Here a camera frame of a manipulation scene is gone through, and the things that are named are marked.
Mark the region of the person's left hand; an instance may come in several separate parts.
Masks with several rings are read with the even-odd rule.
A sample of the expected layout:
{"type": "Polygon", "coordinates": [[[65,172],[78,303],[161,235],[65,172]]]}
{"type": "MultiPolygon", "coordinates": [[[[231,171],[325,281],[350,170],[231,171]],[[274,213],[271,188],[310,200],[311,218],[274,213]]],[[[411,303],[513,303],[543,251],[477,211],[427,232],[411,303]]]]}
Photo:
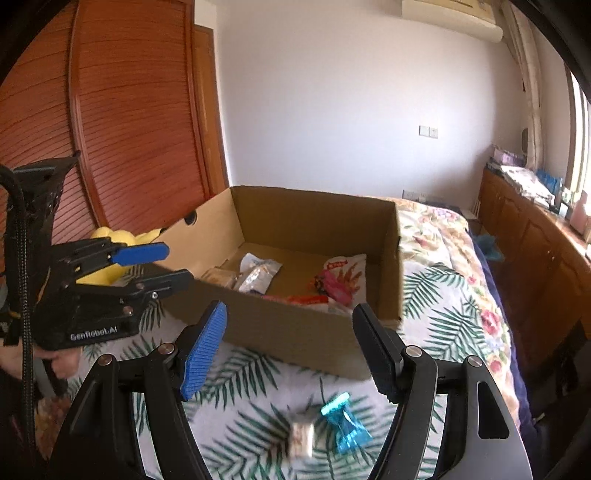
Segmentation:
{"type": "MultiPolygon", "coordinates": [[[[50,361],[52,370],[58,379],[69,379],[77,373],[81,354],[80,347],[59,351],[47,351],[38,346],[33,349],[35,358],[50,361]]],[[[1,346],[0,365],[7,374],[21,380],[23,375],[22,343],[17,346],[1,346]]]]}

